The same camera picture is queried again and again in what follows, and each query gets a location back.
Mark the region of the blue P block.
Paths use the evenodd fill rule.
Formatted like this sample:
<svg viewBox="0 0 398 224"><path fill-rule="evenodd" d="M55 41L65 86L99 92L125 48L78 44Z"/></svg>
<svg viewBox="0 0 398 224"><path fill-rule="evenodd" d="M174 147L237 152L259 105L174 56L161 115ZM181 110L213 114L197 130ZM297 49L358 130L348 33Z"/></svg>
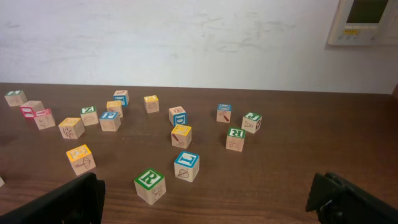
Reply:
<svg viewBox="0 0 398 224"><path fill-rule="evenodd" d="M115 132L121 125L121 120L118 112L106 111L99 117L99 122L102 131Z"/></svg>

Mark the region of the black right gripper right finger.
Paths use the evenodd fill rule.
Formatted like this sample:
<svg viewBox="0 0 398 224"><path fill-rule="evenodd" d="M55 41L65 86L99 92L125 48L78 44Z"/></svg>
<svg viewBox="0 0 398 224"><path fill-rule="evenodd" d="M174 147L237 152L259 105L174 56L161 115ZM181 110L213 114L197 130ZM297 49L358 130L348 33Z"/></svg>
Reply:
<svg viewBox="0 0 398 224"><path fill-rule="evenodd" d="M322 224L397 224L397 209L333 172L314 175L305 211Z"/></svg>

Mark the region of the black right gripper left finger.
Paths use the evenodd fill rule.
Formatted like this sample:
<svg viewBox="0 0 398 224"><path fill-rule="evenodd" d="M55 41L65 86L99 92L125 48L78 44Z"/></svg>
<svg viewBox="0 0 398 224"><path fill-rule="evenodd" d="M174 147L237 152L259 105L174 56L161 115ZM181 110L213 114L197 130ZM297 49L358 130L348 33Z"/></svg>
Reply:
<svg viewBox="0 0 398 224"><path fill-rule="evenodd" d="M89 172L1 215L1 223L101 223L105 181Z"/></svg>

